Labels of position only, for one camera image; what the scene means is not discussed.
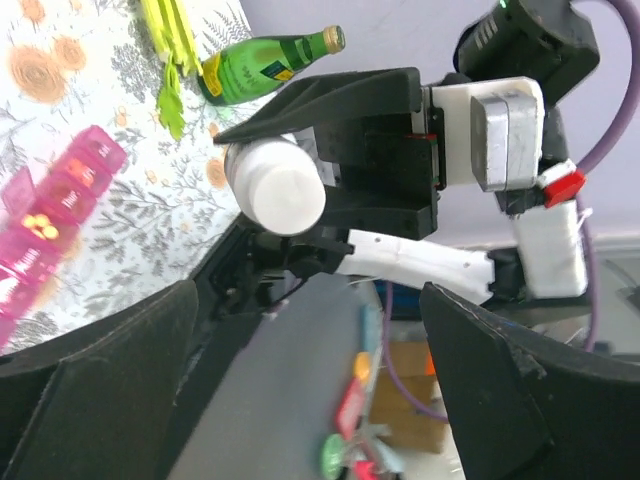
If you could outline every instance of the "white pill bottle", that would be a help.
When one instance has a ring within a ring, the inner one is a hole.
[[[303,233],[324,211],[322,179],[295,140],[272,137],[231,144],[224,170],[242,212],[276,235]]]

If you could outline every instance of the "gray platform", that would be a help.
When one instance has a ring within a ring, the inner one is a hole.
[[[314,277],[240,353],[170,480],[314,480],[352,378],[363,288]]]

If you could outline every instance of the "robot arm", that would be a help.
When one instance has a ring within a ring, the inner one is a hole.
[[[443,82],[421,86],[413,68],[306,78],[215,141],[314,128],[337,185],[325,186],[321,217],[292,242],[315,245],[313,235],[328,228],[353,247],[322,271],[418,288],[431,280],[483,305],[577,298],[587,286],[574,201],[584,176],[565,168],[570,160],[557,150],[550,154],[545,137],[562,137],[555,104],[598,60],[589,22],[568,1],[500,2],[465,32],[454,58],[459,73]],[[511,218],[518,251],[509,261],[416,242],[437,229],[439,191],[471,183]]]

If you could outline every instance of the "wire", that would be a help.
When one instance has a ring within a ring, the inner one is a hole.
[[[283,305],[284,301],[287,300],[291,295],[296,293],[298,290],[300,290],[302,287],[304,287],[307,284],[307,281],[309,281],[308,278],[299,280],[291,290],[287,291],[284,295],[282,295],[280,298],[274,301],[271,305],[266,307],[263,310],[264,313],[277,313],[278,308]]]
[[[413,396],[413,394],[404,386],[402,380],[400,380],[400,376],[398,372],[396,372],[395,367],[393,366],[393,361],[391,360],[391,349],[390,349],[390,337],[391,337],[391,313],[393,311],[393,284],[391,282],[386,282],[386,296],[384,302],[384,309],[382,315],[382,356],[384,358],[384,363],[387,366],[387,372],[391,377],[391,381],[396,386],[398,391],[402,394],[407,401],[418,410],[420,413],[427,415],[431,418],[435,418],[436,420],[440,420],[442,422],[448,422],[446,415],[442,413],[436,412],[433,408],[426,406],[420,400]]]
[[[608,3],[620,16],[631,43],[631,73],[627,91],[620,108],[600,140],[578,163],[580,170],[590,173],[616,146],[633,120],[640,102],[640,15],[631,0],[601,0]]]
[[[578,211],[582,210],[582,199],[576,198]],[[598,277],[598,261],[596,259],[595,247],[588,222],[585,220],[580,227],[582,235],[582,245],[584,247],[584,256],[587,263],[587,294],[591,300],[591,319],[589,321],[589,333],[584,341],[584,349],[587,352],[593,352],[596,344],[598,330],[600,328],[600,278]]]
[[[622,99],[622,103],[611,121],[611,125],[604,132],[600,140],[593,148],[578,162],[578,168],[584,173],[590,173],[595,169],[616,146],[633,117],[640,102],[640,14],[638,9],[630,0],[601,0],[608,3],[620,16],[622,23],[629,35],[631,44],[631,72],[629,83]],[[582,211],[581,199],[578,200],[578,210]],[[590,235],[588,222],[585,220],[580,227],[585,259],[587,263],[588,294],[591,300],[591,320],[589,322],[589,333],[584,343],[584,349],[593,351],[598,330],[600,328],[600,286],[597,275],[598,262],[596,260],[593,239]]]

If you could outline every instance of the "table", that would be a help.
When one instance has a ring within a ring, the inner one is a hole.
[[[183,0],[199,55],[250,36],[239,0]],[[74,134],[99,125],[128,162],[4,353],[120,311],[185,278],[238,214],[219,130],[264,102],[213,108],[183,81],[185,136],[158,124],[163,66],[139,0],[7,0],[0,18],[0,186],[37,181]],[[0,211],[0,221],[6,212]]]

